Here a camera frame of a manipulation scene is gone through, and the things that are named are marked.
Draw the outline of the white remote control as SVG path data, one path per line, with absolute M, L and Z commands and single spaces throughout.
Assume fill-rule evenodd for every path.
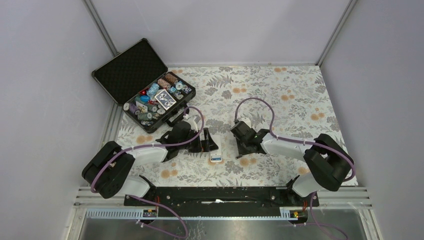
M 221 136 L 213 134 L 211 139 L 214 142 L 214 145 L 210 147 L 210 162 L 211 163 L 221 163 L 223 161 L 222 157 L 222 141 Z

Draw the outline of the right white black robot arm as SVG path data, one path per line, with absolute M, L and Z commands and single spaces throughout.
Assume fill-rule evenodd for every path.
M 268 129 L 255 131 L 244 121 L 237 121 L 231 128 L 240 156 L 249 154 L 274 154 L 301 160 L 309 173 L 292 179 L 286 187 L 287 201 L 301 205 L 310 194 L 326 189 L 336 192 L 353 172 L 350 156 L 327 134 L 321 133 L 313 140 L 300 138 L 283 140 L 274 137 Z

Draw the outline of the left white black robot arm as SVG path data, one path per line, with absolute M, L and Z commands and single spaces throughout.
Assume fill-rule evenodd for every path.
M 129 148 L 123 152 L 115 141 L 107 142 L 82 170 L 81 176 L 104 199 L 117 194 L 133 195 L 144 206 L 152 204 L 155 192 L 143 176 L 132 176 L 133 167 L 164 163 L 179 151 L 207 153 L 220 150 L 217 136 L 207 128 L 199 129 L 193 121 L 179 121 L 159 139 L 145 147 Z

